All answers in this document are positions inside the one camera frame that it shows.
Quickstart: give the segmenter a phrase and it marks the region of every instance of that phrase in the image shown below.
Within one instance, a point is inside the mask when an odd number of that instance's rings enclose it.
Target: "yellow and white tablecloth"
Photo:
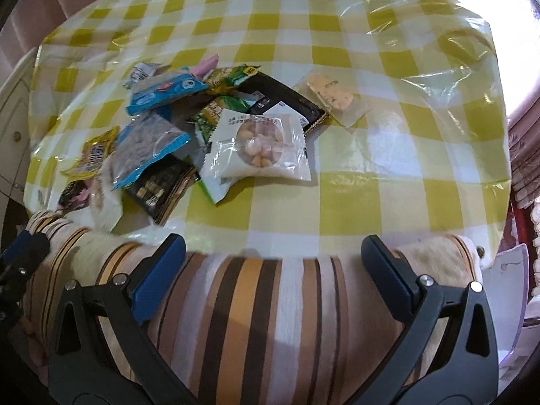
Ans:
[[[356,253],[434,232],[495,255],[510,191],[506,119],[488,24],[455,0],[99,0],[40,47],[30,99],[31,211],[55,208],[59,172],[83,143],[123,125],[122,79],[141,60],[260,64],[293,85],[313,67],[357,87],[368,114],[310,135],[311,183],[244,179],[215,206],[195,184],[166,227],[125,200],[116,232],[189,249]]]

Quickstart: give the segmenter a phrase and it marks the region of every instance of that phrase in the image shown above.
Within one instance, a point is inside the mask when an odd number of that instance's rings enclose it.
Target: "checkered tablecloth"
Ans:
[[[123,77],[220,55],[288,85],[313,67],[357,87],[368,114],[307,141],[311,183],[244,179],[215,206],[199,184],[165,228],[124,202],[116,232],[190,249],[355,253],[450,231],[497,250],[510,190],[506,120],[488,24],[455,0],[99,0],[50,34],[33,77],[31,211],[55,208],[83,143],[127,123]]]

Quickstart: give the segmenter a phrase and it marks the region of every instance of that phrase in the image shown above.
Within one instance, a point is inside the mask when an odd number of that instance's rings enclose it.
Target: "pile of snacks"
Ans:
[[[164,224],[196,180],[214,204],[244,177],[310,181],[305,136],[329,114],[351,127],[367,111],[335,77],[311,72],[292,89],[258,66],[218,61],[135,64],[123,81],[131,122],[85,143],[63,171],[71,181],[58,211],[89,206],[94,228],[109,232],[122,216],[123,191]]]

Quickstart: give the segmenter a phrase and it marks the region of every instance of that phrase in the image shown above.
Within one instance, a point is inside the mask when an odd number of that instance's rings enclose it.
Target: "green snack package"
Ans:
[[[247,113],[250,105],[242,99],[233,96],[220,96],[206,105],[199,113],[191,117],[196,125],[196,136],[199,143],[205,146],[214,132],[224,109],[231,109],[238,113]]]
[[[239,65],[238,67],[223,67],[215,69],[204,80],[209,85],[206,89],[208,94],[219,96],[228,94],[230,91],[238,88],[242,83],[248,80],[259,71],[259,66]]]

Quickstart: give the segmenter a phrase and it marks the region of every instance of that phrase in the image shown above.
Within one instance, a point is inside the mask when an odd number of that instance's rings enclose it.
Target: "blue snack package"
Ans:
[[[208,88],[206,83],[197,80],[185,70],[163,73],[134,85],[134,93],[126,110],[129,115],[136,115],[164,104],[170,104],[205,88]]]
[[[187,132],[153,111],[133,117],[118,136],[111,155],[113,190],[136,181],[144,169],[189,141]]]

